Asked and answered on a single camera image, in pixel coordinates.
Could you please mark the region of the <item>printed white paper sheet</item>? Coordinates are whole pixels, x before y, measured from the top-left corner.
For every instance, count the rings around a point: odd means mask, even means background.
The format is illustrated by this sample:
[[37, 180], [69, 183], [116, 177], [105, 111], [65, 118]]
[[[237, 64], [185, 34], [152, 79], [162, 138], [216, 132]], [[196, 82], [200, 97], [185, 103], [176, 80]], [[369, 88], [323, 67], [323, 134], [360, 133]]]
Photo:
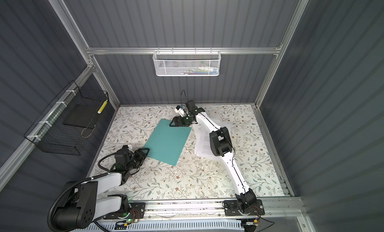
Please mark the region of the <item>printed white paper sheet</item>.
[[218, 161], [219, 157], [215, 156], [211, 150], [209, 131], [205, 126], [198, 124], [193, 124], [193, 129], [196, 136], [195, 155]]

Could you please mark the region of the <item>teal file folder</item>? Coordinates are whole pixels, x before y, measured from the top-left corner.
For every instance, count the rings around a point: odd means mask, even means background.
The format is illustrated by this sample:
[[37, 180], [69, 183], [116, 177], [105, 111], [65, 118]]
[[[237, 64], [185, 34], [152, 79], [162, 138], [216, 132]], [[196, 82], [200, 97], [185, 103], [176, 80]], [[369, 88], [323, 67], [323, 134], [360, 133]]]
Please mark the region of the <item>teal file folder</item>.
[[144, 148], [150, 149], [150, 158], [176, 166], [192, 128], [170, 127], [170, 123], [169, 120], [161, 119]]

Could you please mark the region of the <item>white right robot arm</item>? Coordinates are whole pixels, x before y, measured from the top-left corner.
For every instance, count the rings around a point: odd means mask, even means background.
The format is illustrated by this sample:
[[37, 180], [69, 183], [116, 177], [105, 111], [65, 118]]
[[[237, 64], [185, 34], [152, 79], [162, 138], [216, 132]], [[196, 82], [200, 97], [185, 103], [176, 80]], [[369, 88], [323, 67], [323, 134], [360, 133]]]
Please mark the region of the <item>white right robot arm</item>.
[[171, 122], [170, 127], [188, 127], [192, 124], [201, 124], [209, 132], [210, 148], [213, 155], [224, 163], [232, 179], [235, 189], [237, 208], [242, 214], [249, 214], [257, 204], [257, 196], [246, 182], [239, 166], [235, 161], [235, 147], [227, 127], [221, 127], [214, 122], [203, 108], [197, 106], [178, 105], [175, 108], [178, 114]]

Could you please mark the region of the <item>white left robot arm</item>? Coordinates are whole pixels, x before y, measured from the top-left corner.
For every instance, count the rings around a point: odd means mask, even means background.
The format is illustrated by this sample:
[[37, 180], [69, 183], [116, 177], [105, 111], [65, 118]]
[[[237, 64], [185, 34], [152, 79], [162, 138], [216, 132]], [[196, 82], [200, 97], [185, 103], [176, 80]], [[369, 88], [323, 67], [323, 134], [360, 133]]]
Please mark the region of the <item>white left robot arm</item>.
[[47, 224], [53, 232], [70, 232], [85, 229], [94, 223], [105, 230], [101, 219], [119, 219], [129, 225], [144, 217], [143, 203], [131, 205], [127, 195], [113, 194], [104, 199], [98, 196], [114, 187], [121, 186], [140, 171], [150, 149], [131, 151], [128, 145], [112, 153], [115, 162], [110, 168], [98, 163], [105, 173], [77, 182], [68, 182], [53, 202], [47, 217]]

